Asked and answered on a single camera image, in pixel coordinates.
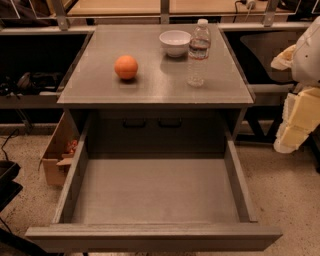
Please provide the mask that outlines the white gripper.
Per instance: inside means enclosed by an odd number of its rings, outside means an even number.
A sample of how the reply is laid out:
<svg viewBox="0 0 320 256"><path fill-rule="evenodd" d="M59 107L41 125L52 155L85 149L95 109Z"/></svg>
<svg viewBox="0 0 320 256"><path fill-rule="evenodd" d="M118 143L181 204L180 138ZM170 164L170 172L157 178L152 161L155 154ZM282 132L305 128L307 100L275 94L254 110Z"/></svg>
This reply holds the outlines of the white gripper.
<svg viewBox="0 0 320 256"><path fill-rule="evenodd" d="M294 81L317 85L320 81L320 17L297 40L271 61L277 70L291 69ZM289 93L284 102L282 123L276 133L274 149L289 154L297 150L320 125L320 89L307 87Z"/></svg>

